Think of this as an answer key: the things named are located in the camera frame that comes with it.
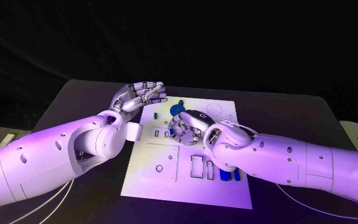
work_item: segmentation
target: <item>robotic hand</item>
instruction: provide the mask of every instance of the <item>robotic hand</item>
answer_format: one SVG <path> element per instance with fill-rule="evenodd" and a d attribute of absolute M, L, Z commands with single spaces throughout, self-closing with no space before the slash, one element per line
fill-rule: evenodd
<path fill-rule="evenodd" d="M 127 84 L 98 115 L 29 134 L 0 149 L 0 206 L 32 198 L 114 158 L 143 126 L 139 107 L 166 102 L 162 82 Z"/>
<path fill-rule="evenodd" d="M 180 129 L 173 129 L 178 122 Z M 325 190 L 358 201 L 358 152 L 240 129 L 199 111 L 180 112 L 169 123 L 170 137 L 185 145 L 204 139 L 204 153 L 224 171 L 238 167 L 273 183 Z"/>

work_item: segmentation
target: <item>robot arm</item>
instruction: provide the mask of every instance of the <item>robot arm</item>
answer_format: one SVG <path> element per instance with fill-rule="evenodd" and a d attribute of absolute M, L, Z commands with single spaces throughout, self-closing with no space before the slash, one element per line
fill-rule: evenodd
<path fill-rule="evenodd" d="M 238 167 L 248 175 L 273 183 L 320 189 L 358 201 L 357 151 L 257 134 L 251 129 L 254 135 L 250 136 L 238 128 L 241 125 L 227 120 L 215 123 L 199 111 L 175 116 L 169 129 L 176 121 L 180 129 L 182 126 L 188 130 L 201 129 L 195 138 L 204 137 L 204 153 L 224 171 L 234 171 Z M 189 139 L 185 132 L 173 138 L 178 141 Z"/>
<path fill-rule="evenodd" d="M 56 189 L 117 156 L 126 139 L 140 140 L 143 126 L 127 121 L 139 107 L 167 101 L 163 91 L 162 82 L 126 85 L 110 110 L 29 134 L 0 149 L 0 206 Z"/>

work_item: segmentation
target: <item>white board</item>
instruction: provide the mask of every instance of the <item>white board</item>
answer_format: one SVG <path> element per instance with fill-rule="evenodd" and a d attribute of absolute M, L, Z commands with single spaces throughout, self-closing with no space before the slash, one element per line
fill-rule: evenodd
<path fill-rule="evenodd" d="M 211 163 L 206 162 L 211 158 L 202 153 L 202 139 L 198 144 L 185 146 L 166 138 L 165 122 L 172 120 L 169 110 L 179 100 L 183 100 L 186 110 L 202 111 L 217 122 L 222 119 L 237 122 L 232 101 L 167 97 L 166 103 L 146 106 L 140 120 L 143 135 L 133 146 L 121 196 L 253 209 L 247 174 L 240 170 L 241 181 L 235 181 L 234 172 L 232 180 L 221 181 L 219 169 L 212 165 L 214 180 L 209 180 L 206 165 L 211 166 Z M 202 157 L 202 178 L 191 176 L 192 156 Z M 160 172 L 156 170 L 157 165 L 162 165 Z"/>

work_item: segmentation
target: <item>blue circular piece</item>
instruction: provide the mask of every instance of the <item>blue circular piece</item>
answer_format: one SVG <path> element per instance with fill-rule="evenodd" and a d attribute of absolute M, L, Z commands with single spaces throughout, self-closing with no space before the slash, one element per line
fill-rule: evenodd
<path fill-rule="evenodd" d="M 183 100 L 179 101 L 179 104 L 173 105 L 170 108 L 170 115 L 176 116 L 180 112 L 185 111 L 185 107 L 183 107 Z"/>

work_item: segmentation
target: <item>table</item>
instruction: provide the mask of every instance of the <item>table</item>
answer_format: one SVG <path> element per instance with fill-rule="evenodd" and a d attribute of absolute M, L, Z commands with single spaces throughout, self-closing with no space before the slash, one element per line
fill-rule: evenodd
<path fill-rule="evenodd" d="M 69 80 L 33 132 L 97 115 L 108 108 L 124 83 Z M 243 125 L 260 133 L 286 136 L 318 145 L 354 150 L 323 98 L 306 95 L 224 91 L 166 86 L 169 96 L 235 101 Z M 141 111 L 131 120 L 140 121 Z M 120 196 L 133 142 L 120 155 L 75 179 L 69 195 L 45 223 L 357 223 L 322 214 L 295 202 L 276 184 L 248 177 L 254 210 Z M 358 204 L 313 189 L 283 186 L 305 204 L 338 215 L 358 217 Z M 35 209 L 58 191 L 0 207 L 0 223 Z M 65 191 L 17 223 L 39 223 L 58 205 Z"/>

